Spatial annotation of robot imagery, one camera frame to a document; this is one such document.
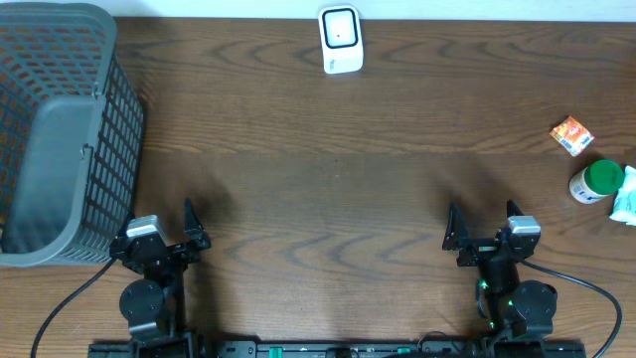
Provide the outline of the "green lidded jar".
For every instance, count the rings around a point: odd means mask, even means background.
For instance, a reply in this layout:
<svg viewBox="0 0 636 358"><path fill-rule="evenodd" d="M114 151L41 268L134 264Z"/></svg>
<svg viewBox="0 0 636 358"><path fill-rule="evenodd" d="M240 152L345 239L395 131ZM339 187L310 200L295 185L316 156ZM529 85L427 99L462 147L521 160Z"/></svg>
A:
<svg viewBox="0 0 636 358"><path fill-rule="evenodd" d="M624 180L625 173L619 164L601 159L575 174L568 188L570 195L579 203L593 204L615 194Z"/></svg>

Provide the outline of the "small orange snack packet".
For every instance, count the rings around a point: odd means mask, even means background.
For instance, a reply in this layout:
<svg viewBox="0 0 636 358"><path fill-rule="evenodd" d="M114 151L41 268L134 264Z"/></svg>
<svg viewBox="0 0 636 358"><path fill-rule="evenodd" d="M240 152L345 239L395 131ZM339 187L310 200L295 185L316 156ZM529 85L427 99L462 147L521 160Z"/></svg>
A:
<svg viewBox="0 0 636 358"><path fill-rule="evenodd" d="M574 117L568 116L550 132L572 157L578 156L594 140L592 133Z"/></svg>

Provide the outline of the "light blue tissue packet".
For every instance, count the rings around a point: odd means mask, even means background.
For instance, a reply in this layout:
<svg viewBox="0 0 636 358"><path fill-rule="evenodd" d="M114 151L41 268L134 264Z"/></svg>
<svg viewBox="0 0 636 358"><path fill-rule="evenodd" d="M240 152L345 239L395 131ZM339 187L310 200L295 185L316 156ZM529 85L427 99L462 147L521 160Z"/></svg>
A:
<svg viewBox="0 0 636 358"><path fill-rule="evenodd" d="M613 211L609 218L628 226L635 225L635 168L625 167L625 180L614 200Z"/></svg>

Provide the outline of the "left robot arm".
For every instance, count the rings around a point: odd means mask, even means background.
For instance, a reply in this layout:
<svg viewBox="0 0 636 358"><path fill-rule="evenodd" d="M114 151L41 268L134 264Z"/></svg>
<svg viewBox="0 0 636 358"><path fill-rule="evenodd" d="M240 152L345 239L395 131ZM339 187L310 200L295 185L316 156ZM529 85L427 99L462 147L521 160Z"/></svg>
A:
<svg viewBox="0 0 636 358"><path fill-rule="evenodd" d="M110 245L112 258L142 276L119 299L133 357L208 355L204 336L186 327L184 272L212 245L189 199L184 203L184 234L185 242L167 245L157 216L132 216Z"/></svg>

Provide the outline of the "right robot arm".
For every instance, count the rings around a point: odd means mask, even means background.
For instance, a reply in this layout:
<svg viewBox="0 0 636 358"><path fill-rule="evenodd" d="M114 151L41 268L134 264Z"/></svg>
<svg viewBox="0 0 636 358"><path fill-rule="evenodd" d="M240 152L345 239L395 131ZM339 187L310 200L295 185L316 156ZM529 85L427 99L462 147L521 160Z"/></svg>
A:
<svg viewBox="0 0 636 358"><path fill-rule="evenodd" d="M474 357L511 357L518 349L523 357L544 357L543 339L554 331L557 291L537 280L521 281L517 265L532 256L541 238L541 226L533 216L507 202L504 226L490 238L473 238L460 208L449 206L442 249L457 254L459 267L476 267L479 314L492 331L466 346Z"/></svg>

